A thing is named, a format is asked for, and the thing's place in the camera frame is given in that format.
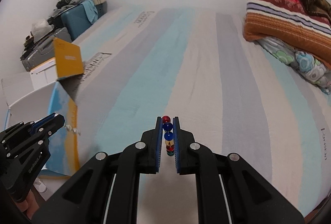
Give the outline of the person's left hand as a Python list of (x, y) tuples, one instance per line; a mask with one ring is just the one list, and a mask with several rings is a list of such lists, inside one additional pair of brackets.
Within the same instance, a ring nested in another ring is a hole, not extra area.
[(30, 220), (32, 220), (33, 215), (39, 209), (34, 193), (31, 190), (28, 192), (25, 200), (22, 202), (15, 202), (15, 205), (22, 213), (25, 213)]

